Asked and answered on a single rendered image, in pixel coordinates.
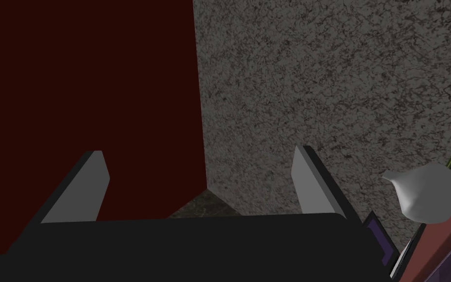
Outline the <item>white vase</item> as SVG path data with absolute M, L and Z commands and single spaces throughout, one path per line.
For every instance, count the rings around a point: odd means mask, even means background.
M 396 191 L 402 214 L 415 222 L 438 224 L 451 217 L 451 170 L 436 162 L 382 176 Z

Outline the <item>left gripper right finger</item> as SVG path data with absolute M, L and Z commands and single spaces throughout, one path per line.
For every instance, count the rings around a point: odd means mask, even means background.
M 362 223 L 343 190 L 309 145 L 295 147 L 291 177 L 304 214 L 338 213 L 351 222 Z

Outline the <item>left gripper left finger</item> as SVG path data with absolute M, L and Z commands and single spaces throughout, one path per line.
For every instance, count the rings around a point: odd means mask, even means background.
M 31 224 L 95 221 L 109 182 L 104 154 L 100 150 L 85 152 Z

